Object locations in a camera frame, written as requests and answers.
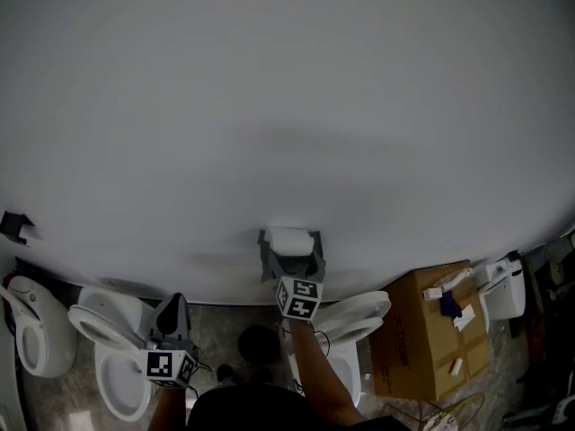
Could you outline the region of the white smart toilet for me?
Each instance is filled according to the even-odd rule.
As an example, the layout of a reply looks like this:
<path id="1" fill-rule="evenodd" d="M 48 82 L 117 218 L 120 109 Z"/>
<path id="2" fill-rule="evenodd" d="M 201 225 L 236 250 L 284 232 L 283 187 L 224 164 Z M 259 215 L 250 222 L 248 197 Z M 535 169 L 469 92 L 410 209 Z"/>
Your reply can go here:
<path id="1" fill-rule="evenodd" d="M 526 309 L 526 287 L 521 260 L 506 258 L 479 267 L 473 281 L 477 288 L 486 331 L 492 321 L 515 319 Z"/>

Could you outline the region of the white patterned plate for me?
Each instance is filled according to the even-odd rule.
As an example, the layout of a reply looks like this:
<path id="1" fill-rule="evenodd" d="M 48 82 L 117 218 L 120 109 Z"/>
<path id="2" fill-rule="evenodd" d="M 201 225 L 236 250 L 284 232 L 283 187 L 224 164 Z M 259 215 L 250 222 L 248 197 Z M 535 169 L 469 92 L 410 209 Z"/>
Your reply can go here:
<path id="1" fill-rule="evenodd" d="M 450 414 L 431 417 L 421 431 L 459 431 L 457 420 Z"/>

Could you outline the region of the white egg-shaped toilet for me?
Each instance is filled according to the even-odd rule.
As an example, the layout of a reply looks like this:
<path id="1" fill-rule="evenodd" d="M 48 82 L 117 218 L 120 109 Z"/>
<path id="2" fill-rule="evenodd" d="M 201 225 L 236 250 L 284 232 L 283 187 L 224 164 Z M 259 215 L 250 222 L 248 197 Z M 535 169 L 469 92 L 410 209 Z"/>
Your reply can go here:
<path id="1" fill-rule="evenodd" d="M 13 312 L 17 353 L 24 369 L 41 378 L 66 374 L 77 350 L 77 330 L 67 308 L 46 287 L 24 276 L 0 286 L 0 295 Z"/>

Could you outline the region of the dark wooden furniture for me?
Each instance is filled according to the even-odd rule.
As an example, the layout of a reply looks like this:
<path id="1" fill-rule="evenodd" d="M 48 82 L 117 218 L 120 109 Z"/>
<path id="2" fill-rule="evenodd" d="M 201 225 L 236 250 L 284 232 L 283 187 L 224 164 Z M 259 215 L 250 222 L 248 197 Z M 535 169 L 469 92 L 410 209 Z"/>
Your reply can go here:
<path id="1" fill-rule="evenodd" d="M 565 375 L 575 363 L 575 231 L 522 257 L 529 368 Z"/>

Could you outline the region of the white paper sheet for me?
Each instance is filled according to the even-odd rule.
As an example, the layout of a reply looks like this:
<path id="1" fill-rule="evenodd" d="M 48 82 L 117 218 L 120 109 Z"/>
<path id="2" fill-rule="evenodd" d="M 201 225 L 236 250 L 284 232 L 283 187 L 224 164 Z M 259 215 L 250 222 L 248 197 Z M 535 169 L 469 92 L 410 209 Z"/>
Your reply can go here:
<path id="1" fill-rule="evenodd" d="M 462 314 L 453 319 L 454 327 L 462 332 L 464 328 L 475 319 L 475 312 L 473 306 L 468 304 L 463 310 Z"/>

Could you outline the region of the white plastic object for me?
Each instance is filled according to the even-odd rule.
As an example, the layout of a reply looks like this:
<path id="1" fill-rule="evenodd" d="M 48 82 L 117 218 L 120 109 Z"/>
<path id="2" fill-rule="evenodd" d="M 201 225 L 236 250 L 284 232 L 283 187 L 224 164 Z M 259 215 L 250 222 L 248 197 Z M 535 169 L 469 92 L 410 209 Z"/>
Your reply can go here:
<path id="1" fill-rule="evenodd" d="M 571 418 L 575 418 L 575 394 L 569 395 L 557 403 L 552 424 L 554 426 L 562 425 Z"/>

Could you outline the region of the person's black shirt torso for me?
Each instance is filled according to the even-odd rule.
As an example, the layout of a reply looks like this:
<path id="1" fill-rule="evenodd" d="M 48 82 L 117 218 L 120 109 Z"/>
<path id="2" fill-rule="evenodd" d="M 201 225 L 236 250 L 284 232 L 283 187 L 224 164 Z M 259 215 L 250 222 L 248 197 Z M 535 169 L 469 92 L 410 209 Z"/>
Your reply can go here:
<path id="1" fill-rule="evenodd" d="M 218 387 L 202 394 L 190 411 L 187 431 L 410 431 L 392 416 L 350 427 L 330 424 L 309 401 L 265 383 Z"/>

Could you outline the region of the person's right forearm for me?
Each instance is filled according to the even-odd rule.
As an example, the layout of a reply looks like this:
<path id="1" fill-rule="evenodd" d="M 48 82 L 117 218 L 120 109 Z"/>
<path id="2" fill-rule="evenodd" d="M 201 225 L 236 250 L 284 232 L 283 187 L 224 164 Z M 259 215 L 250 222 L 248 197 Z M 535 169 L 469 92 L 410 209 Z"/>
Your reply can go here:
<path id="1" fill-rule="evenodd" d="M 366 422 L 325 357 L 312 327 L 293 319 L 288 325 L 305 397 L 322 420 L 345 427 Z"/>

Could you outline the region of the white toilet with square tank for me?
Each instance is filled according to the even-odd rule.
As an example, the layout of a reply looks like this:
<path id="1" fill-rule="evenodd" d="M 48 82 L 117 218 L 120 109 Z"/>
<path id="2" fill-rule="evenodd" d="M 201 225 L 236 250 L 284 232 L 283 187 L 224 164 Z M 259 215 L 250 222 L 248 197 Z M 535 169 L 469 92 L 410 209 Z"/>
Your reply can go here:
<path id="1" fill-rule="evenodd" d="M 134 296 L 86 286 L 67 313 L 72 325 L 94 344 L 96 380 L 106 406 L 127 422 L 144 416 L 153 395 L 138 362 L 152 312 L 152 306 Z"/>

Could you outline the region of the dark blue cloth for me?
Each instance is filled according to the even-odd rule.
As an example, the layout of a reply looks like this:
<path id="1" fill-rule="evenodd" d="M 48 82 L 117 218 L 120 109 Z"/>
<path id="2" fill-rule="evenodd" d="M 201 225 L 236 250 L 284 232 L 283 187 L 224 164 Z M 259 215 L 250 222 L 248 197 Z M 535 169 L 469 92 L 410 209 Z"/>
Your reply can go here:
<path id="1" fill-rule="evenodd" d="M 442 294 L 441 298 L 439 299 L 439 303 L 442 316 L 453 319 L 460 318 L 462 316 L 462 308 L 453 297 L 453 293 L 451 291 L 447 291 Z"/>

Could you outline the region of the empty black wall holder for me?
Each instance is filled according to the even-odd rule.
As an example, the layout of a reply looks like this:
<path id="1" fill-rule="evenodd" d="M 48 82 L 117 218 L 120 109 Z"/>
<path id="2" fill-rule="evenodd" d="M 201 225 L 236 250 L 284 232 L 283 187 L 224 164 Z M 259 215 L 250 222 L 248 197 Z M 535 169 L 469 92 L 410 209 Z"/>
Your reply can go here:
<path id="1" fill-rule="evenodd" d="M 7 240 L 19 245 L 26 246 L 28 244 L 28 238 L 25 236 L 25 231 L 34 228 L 35 224 L 25 214 L 15 214 L 4 211 L 4 214 L 0 219 L 0 235 L 3 235 Z"/>

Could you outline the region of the white toilet paper roll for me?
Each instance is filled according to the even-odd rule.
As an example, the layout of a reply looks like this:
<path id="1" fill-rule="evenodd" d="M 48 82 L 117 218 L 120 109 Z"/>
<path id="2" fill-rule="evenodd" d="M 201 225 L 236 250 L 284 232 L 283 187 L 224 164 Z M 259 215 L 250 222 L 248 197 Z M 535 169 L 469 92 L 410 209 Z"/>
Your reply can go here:
<path id="1" fill-rule="evenodd" d="M 271 227 L 266 234 L 270 248 L 280 256 L 304 257 L 314 250 L 314 238 L 307 230 Z"/>

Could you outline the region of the person's left forearm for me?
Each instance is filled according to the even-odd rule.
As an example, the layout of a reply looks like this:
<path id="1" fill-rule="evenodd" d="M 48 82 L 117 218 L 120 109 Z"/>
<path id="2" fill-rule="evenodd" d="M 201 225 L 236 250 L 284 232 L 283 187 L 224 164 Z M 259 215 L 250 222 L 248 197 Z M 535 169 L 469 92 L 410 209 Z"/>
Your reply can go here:
<path id="1" fill-rule="evenodd" d="M 185 431 L 186 426 L 186 391 L 162 388 L 147 431 Z"/>

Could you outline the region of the pale long tube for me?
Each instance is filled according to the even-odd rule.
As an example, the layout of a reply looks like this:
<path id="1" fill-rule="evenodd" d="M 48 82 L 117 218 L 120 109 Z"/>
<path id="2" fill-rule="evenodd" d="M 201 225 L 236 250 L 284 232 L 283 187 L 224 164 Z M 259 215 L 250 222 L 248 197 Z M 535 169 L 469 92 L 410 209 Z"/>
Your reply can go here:
<path id="1" fill-rule="evenodd" d="M 441 293 L 447 293 L 459 286 L 474 273 L 473 268 L 461 268 L 454 273 L 442 277 L 433 287 L 441 290 Z"/>

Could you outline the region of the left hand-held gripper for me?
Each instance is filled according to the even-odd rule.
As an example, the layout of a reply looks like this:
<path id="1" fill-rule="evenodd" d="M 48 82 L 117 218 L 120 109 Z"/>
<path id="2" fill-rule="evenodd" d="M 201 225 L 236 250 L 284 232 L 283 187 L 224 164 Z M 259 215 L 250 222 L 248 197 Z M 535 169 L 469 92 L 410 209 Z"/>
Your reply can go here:
<path id="1" fill-rule="evenodd" d="M 164 388 L 183 388 L 199 366 L 199 347 L 188 339 L 190 315 L 183 294 L 162 300 L 149 319 L 149 338 L 143 350 L 146 379 Z"/>

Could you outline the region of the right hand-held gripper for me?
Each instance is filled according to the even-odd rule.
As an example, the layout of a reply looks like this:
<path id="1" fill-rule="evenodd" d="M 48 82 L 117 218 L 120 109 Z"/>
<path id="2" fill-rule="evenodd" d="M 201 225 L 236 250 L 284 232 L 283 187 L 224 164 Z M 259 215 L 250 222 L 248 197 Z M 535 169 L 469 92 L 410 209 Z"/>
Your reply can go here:
<path id="1" fill-rule="evenodd" d="M 326 262 L 321 239 L 314 239 L 310 258 L 281 258 L 269 243 L 268 268 L 278 284 L 275 299 L 281 315 L 311 320 L 323 296 Z"/>

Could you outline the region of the black wall paper holder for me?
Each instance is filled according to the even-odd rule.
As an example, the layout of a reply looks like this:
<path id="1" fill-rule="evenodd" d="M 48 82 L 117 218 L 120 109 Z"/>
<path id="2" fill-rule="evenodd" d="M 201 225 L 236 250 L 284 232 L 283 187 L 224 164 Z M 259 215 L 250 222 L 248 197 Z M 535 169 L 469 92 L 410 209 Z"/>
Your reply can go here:
<path id="1" fill-rule="evenodd" d="M 266 238 L 267 234 L 266 234 L 266 232 L 267 232 L 267 230 L 270 229 L 270 228 L 271 228 L 271 227 L 268 227 L 268 228 L 266 228 L 266 229 L 260 230 L 259 238 L 258 238 L 258 244 L 260 244 L 260 245 L 267 245 L 268 248 L 269 248 L 269 243 L 267 242 L 267 238 Z M 307 230 L 307 231 L 309 232 L 309 234 L 310 234 L 314 239 L 322 239 L 321 234 L 320 234 L 319 231 L 309 231 L 309 230 Z"/>

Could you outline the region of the white toilet with raised lid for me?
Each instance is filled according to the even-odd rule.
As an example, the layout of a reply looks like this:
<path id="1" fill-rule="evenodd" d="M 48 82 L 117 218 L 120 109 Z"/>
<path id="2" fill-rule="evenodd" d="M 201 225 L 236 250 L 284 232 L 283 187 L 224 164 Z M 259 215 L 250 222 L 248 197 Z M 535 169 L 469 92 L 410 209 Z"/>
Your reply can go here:
<path id="1" fill-rule="evenodd" d="M 369 292 L 324 306 L 312 320 L 324 355 L 355 405 L 361 395 L 358 343 L 383 325 L 391 306 L 387 292 Z"/>

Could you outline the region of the large brown cardboard box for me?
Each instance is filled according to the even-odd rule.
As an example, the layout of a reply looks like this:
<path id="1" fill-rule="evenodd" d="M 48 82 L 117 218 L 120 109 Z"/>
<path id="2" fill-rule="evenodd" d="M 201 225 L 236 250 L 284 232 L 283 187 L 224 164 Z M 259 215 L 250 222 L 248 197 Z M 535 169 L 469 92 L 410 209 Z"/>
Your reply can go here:
<path id="1" fill-rule="evenodd" d="M 453 290 L 464 309 L 473 306 L 475 319 L 462 332 L 453 318 L 441 315 L 438 300 L 426 302 L 423 291 L 442 277 L 467 268 L 461 261 L 414 269 L 385 288 L 392 303 L 384 324 L 369 335 L 373 379 L 378 396 L 406 400 L 440 400 L 491 367 L 491 353 L 482 308 L 471 278 Z M 454 361 L 464 362 L 457 377 Z"/>

